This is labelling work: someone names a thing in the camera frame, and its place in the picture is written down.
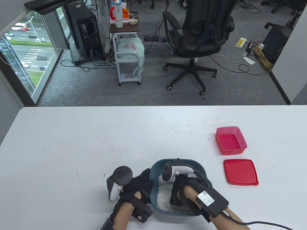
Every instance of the red lid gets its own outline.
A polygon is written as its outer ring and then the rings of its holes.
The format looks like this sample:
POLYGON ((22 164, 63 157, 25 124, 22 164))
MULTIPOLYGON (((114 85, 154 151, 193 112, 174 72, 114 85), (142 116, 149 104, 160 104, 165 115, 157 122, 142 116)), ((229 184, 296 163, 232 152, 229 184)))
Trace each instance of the red lid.
POLYGON ((230 159, 224 161, 226 179, 231 185, 258 185, 254 163, 246 159, 230 159))

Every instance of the pink container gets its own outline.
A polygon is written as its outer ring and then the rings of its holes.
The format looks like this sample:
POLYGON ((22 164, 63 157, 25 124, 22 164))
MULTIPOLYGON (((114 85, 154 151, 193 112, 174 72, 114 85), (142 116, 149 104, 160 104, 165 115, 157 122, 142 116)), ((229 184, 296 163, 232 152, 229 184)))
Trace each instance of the pink container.
POLYGON ((247 148, 245 139, 237 126, 216 129, 215 139, 222 155, 236 155, 247 148))

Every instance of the gray carpet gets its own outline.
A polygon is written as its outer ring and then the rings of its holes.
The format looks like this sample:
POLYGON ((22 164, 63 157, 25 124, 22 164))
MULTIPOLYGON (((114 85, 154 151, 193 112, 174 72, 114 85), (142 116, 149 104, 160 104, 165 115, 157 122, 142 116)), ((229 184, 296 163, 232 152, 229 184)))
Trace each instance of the gray carpet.
MULTIPOLYGON (((132 10, 139 11, 141 31, 139 35, 151 34, 161 13, 165 8, 165 1, 156 1, 155 9, 150 9, 149 0, 142 4, 132 5, 132 10)), ((260 1, 252 1, 260 14, 245 12, 239 5, 235 7, 232 16, 235 30, 229 40, 222 46, 220 55, 227 56, 232 61, 242 60, 243 49, 235 47, 240 37, 256 40, 264 39, 268 29, 264 25, 269 21, 281 25, 292 18, 291 10, 284 7, 275 14, 271 14, 271 6, 260 6, 260 1)), ((178 19, 180 24, 185 18, 185 10, 173 0, 169 11, 178 19)), ((165 34, 161 28, 160 35, 165 34)), ((232 73, 216 65, 210 57, 199 58, 200 66, 218 69, 218 77, 199 72, 207 91, 204 97, 198 95, 201 88, 196 80, 187 75, 176 83, 172 91, 166 86, 180 73, 179 69, 162 70, 166 62, 188 63, 188 59, 172 56, 163 44, 158 49, 145 56, 142 84, 123 83, 119 87, 116 69, 99 69, 83 72, 80 68, 68 68, 60 65, 63 59, 70 59, 70 52, 64 51, 59 63, 39 100, 39 106, 122 106, 122 105, 284 105, 285 101, 271 80, 269 74, 258 76, 232 73)), ((239 71, 238 64, 231 63, 223 57, 213 58, 225 68, 239 71)), ((263 73, 260 63, 250 66, 250 72, 263 73)))

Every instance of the glass window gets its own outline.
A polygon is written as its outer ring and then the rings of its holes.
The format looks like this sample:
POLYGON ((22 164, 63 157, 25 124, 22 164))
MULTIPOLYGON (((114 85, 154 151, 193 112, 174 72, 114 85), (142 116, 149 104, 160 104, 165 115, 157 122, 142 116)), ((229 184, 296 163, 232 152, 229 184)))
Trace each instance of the glass window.
POLYGON ((69 27, 68 27, 66 18, 65 18, 64 13, 63 13, 63 8, 62 7, 57 8, 56 12, 57 12, 57 14, 59 16, 61 25, 63 27, 63 31, 64 31, 65 36, 67 38, 69 36, 70 31, 69 31, 69 27))
POLYGON ((0 38, 0 50, 32 97, 55 54, 41 15, 32 11, 16 23, 0 38))

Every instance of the orange package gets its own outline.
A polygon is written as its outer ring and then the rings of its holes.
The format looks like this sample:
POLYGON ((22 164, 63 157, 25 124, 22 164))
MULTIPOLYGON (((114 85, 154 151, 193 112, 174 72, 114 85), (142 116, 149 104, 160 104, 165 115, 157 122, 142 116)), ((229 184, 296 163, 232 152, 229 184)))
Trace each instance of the orange package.
POLYGON ((128 11, 128 9, 123 9, 122 10, 122 17, 123 17, 123 19, 129 19, 129 11, 128 11))

